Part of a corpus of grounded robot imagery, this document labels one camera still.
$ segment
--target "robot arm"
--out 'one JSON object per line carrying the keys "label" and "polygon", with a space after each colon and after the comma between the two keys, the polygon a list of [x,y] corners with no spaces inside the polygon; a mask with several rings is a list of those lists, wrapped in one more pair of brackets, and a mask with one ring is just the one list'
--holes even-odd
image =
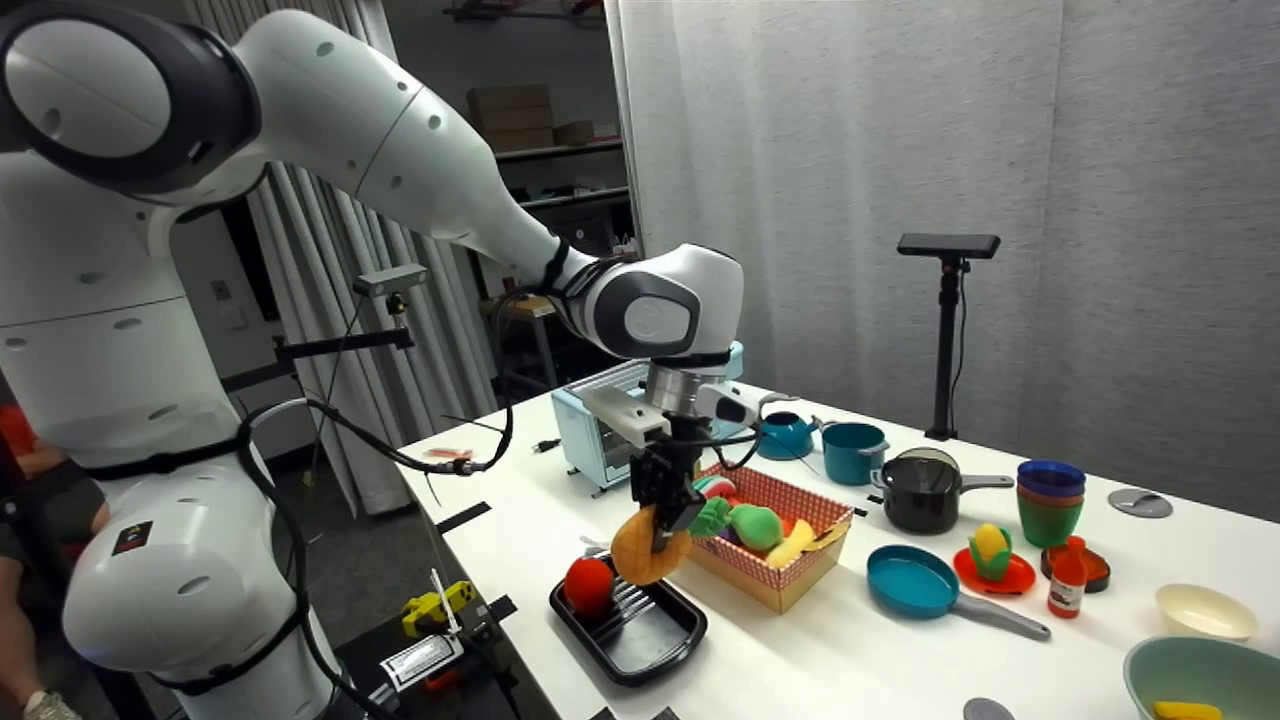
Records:
{"label": "robot arm", "polygon": [[[559,298],[580,335],[651,359],[650,411],[672,431],[641,436],[631,493],[658,507],[651,548],[687,526],[710,431],[696,391],[737,335],[737,260],[682,245],[603,263],[569,247],[509,195],[493,149],[439,96],[305,13],[271,13],[227,50],[113,5],[46,0],[0,18],[0,60],[0,111],[48,159],[0,159],[0,359],[42,431],[80,465],[183,453],[238,430],[164,253],[183,214],[245,195],[289,159],[433,242],[513,263]],[[245,672],[190,698],[192,717],[324,703],[305,631],[285,624],[291,587],[245,465],[201,459],[143,496],[78,564],[74,643],[169,680]]]}
{"label": "robot arm", "polygon": [[737,260],[683,245],[610,268],[559,245],[509,195],[464,115],[308,13],[271,13],[223,50],[108,5],[29,5],[0,52],[0,108],[53,166],[154,204],[154,253],[180,214],[245,195],[270,159],[289,159],[564,291],[575,334],[612,357],[722,363],[737,335]]}

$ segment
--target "green cup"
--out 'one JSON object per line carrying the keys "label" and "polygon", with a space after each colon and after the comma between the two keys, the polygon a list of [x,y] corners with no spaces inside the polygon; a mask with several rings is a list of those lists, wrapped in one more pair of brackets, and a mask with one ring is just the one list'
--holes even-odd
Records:
{"label": "green cup", "polygon": [[1036,548],[1062,548],[1082,520],[1086,496],[1076,500],[1042,500],[1030,493],[1018,493],[1018,515],[1026,520],[1026,537]]}

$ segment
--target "yellow toy fruit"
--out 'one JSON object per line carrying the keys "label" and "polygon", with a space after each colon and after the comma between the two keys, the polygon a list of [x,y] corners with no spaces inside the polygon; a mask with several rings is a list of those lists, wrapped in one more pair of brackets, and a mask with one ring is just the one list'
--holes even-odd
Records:
{"label": "yellow toy fruit", "polygon": [[1009,572],[1011,546],[1009,546],[1009,534],[1002,526],[982,526],[969,537],[969,554],[973,554],[973,564],[977,564],[977,572],[984,582],[1002,582]]}
{"label": "yellow toy fruit", "polygon": [[812,526],[797,520],[792,534],[764,555],[767,570],[792,570],[818,539]]}
{"label": "yellow toy fruit", "polygon": [[1153,717],[1155,720],[1226,720],[1218,703],[1190,703],[1190,700],[1155,700]]}

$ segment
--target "wooden basket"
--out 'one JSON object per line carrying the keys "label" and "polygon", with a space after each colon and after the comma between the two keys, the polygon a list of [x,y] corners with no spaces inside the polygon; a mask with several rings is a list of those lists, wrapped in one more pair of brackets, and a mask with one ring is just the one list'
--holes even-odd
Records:
{"label": "wooden basket", "polygon": [[700,570],[746,587],[750,595],[764,599],[767,608],[790,612],[841,561],[854,507],[753,469],[731,473],[731,485],[746,506],[767,506],[780,515],[808,520],[818,534],[818,546],[790,570],[767,570],[762,555],[753,555],[750,548],[725,537],[696,539],[687,555]]}

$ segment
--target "red toy food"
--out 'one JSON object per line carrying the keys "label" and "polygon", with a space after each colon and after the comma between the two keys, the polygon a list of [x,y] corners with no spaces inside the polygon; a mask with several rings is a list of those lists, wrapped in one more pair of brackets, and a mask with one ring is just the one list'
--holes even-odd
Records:
{"label": "red toy food", "polygon": [[612,570],[598,555],[580,555],[569,564],[559,593],[575,618],[603,618],[612,605]]}

